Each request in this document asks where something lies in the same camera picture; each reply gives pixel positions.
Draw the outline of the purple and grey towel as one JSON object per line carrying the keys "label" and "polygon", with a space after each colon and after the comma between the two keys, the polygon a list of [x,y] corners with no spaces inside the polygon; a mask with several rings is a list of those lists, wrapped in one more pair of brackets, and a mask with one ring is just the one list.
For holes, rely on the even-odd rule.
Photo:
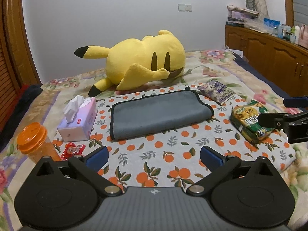
{"label": "purple and grey towel", "polygon": [[111,108],[112,140],[130,139],[187,126],[214,116],[210,105],[186,87],[181,91],[119,102]]}

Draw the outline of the small red snack packet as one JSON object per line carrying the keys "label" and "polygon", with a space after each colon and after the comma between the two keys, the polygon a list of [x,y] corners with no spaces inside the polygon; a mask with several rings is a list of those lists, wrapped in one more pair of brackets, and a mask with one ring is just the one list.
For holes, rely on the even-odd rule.
{"label": "small red snack packet", "polygon": [[84,144],[74,144],[72,142],[69,142],[65,145],[65,149],[63,153],[61,154],[61,159],[63,161],[68,160],[70,157],[73,157],[74,155],[82,155],[84,149]]}

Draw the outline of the green yellow chip bag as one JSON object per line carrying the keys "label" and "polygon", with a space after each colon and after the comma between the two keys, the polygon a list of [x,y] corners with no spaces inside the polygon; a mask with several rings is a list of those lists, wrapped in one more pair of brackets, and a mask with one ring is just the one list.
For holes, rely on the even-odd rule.
{"label": "green yellow chip bag", "polygon": [[274,130],[273,128],[262,127],[258,123],[259,114],[267,111],[262,103],[251,100],[246,105],[233,107],[230,121],[248,142],[260,144]]}

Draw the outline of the orange print white cloth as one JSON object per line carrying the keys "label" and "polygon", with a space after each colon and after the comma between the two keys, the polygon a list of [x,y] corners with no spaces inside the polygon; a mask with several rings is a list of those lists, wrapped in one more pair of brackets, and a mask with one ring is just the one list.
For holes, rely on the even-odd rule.
{"label": "orange print white cloth", "polygon": [[112,141],[109,133],[111,107],[118,102],[167,93],[167,89],[118,95],[97,101],[98,113],[89,139],[64,142],[60,135],[52,141],[56,151],[82,146],[88,154],[100,146],[109,151],[109,161],[99,174],[125,189],[128,186],[187,188],[208,175],[200,160],[200,150],[207,145],[223,155],[235,155],[243,160],[267,157],[281,172],[295,160],[295,151],[280,134],[273,132],[260,144],[250,144],[231,124],[231,110],[242,106],[245,99],[233,95],[223,105],[202,97],[213,108],[212,119],[165,132],[135,139]]}

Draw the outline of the pink tissue box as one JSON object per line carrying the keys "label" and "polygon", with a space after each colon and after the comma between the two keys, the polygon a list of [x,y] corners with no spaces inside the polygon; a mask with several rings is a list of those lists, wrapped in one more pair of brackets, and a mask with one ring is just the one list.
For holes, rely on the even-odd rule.
{"label": "pink tissue box", "polygon": [[95,98],[77,95],[63,109],[64,118],[57,127],[64,142],[86,141],[97,115]]}

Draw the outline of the orange lidded plastic bottle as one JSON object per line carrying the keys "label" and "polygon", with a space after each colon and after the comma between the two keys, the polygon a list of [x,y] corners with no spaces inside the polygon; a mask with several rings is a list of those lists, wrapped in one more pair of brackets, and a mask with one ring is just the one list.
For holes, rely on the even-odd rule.
{"label": "orange lidded plastic bottle", "polygon": [[54,161],[61,161],[48,137],[47,129],[38,122],[29,124],[18,134],[17,148],[34,163],[46,156],[50,156]]}

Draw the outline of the white lotion bottle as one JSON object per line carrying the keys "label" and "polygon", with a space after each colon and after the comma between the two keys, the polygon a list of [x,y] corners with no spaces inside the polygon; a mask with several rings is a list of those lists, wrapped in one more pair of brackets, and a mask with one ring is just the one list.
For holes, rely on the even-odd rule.
{"label": "white lotion bottle", "polygon": [[301,32],[301,28],[299,27],[299,25],[296,25],[296,26],[294,27],[294,36],[295,36],[295,44],[296,44],[296,45],[299,44],[300,32]]}

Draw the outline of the dark blue bed sheet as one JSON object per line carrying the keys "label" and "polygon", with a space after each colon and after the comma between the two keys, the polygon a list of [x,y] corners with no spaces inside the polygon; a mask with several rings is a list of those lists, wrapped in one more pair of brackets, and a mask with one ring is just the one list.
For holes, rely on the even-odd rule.
{"label": "dark blue bed sheet", "polygon": [[275,85],[273,82],[267,80],[262,74],[260,74],[256,69],[254,69],[249,63],[247,63],[244,59],[242,58],[237,58],[234,59],[234,61],[236,62],[236,64],[238,64],[239,66],[241,66],[243,69],[245,69],[246,71],[250,72],[251,74],[253,74],[255,77],[257,77],[259,80],[262,80],[263,82],[267,83],[267,85],[269,85],[272,90],[278,94],[280,97],[282,98],[288,98],[289,94],[287,94],[286,92],[284,92],[282,89],[280,89],[280,87],[278,87],[277,85]]}

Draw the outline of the floral bed blanket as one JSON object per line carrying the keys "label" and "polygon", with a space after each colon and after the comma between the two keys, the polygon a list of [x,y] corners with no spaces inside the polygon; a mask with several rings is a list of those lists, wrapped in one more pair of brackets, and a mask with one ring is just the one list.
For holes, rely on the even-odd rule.
{"label": "floral bed blanket", "polygon": [[[104,76],[105,71],[98,69],[74,77],[52,80],[36,88],[29,88],[24,93],[18,105],[19,109],[25,110],[24,116],[14,116],[18,127],[14,129],[10,140],[1,138],[1,145],[5,147],[1,152],[1,230],[18,230],[21,227],[13,201],[20,186],[34,167],[34,163],[17,149],[17,135],[28,124],[38,122],[46,127],[52,142],[54,137],[59,135],[56,129],[62,120],[64,106],[76,95],[87,95],[90,87]],[[245,99],[245,104],[254,100],[262,103],[272,112],[291,114],[298,112],[297,109],[284,107],[282,97],[276,94],[267,83],[236,64],[232,54],[225,49],[188,52],[182,77],[173,81],[146,85],[134,92],[117,92],[115,89],[110,89],[100,94],[97,101],[156,89],[167,89],[167,93],[183,90],[186,87],[196,89],[209,80],[218,80],[230,87],[234,95]],[[274,132],[287,141],[283,132]],[[289,225],[292,229],[307,230],[307,144],[290,145],[295,151],[295,160],[280,172],[296,202]]]}

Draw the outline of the purple snack bag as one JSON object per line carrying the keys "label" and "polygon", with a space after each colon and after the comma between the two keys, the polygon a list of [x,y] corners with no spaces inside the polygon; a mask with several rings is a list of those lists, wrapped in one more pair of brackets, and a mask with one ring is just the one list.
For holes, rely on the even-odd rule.
{"label": "purple snack bag", "polygon": [[204,85],[198,86],[197,89],[203,96],[210,98],[219,105],[223,105],[229,98],[231,98],[231,96],[234,95],[234,91],[232,89],[216,80],[208,81]]}

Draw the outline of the blue picture box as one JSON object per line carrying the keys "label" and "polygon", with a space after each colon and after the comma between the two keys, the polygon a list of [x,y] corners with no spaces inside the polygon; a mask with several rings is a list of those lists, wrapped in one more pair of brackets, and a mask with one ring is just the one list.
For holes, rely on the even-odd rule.
{"label": "blue picture box", "polygon": [[269,34],[277,35],[278,34],[278,27],[280,25],[280,21],[271,20],[269,18],[264,18],[263,21],[265,28]]}

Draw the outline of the stack of papers and books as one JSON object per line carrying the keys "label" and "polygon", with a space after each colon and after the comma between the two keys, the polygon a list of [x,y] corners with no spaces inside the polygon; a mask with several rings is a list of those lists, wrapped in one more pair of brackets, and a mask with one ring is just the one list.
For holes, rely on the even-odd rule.
{"label": "stack of papers and books", "polygon": [[226,25],[266,32],[266,28],[259,18],[259,12],[234,5],[227,5],[227,10]]}

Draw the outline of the wooden slatted headboard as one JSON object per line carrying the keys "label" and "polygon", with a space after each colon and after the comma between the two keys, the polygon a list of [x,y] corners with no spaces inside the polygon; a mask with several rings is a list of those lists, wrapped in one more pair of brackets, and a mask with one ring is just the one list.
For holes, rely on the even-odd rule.
{"label": "wooden slatted headboard", "polygon": [[8,122],[17,105],[20,86],[13,62],[10,58],[6,40],[1,35],[1,131]]}

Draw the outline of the small grey desk fan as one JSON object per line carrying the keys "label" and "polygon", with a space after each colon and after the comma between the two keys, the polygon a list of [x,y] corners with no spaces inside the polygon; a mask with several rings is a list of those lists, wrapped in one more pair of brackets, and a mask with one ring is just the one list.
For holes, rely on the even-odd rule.
{"label": "small grey desk fan", "polygon": [[249,10],[256,11],[256,1],[255,0],[245,0],[246,8]]}

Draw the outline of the white wall switch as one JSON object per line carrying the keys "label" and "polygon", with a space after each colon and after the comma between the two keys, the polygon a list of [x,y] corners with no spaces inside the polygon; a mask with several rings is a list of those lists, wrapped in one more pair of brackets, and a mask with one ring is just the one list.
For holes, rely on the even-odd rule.
{"label": "white wall switch", "polygon": [[192,11],[191,4],[178,4],[177,7],[178,7],[179,12],[191,12]]}

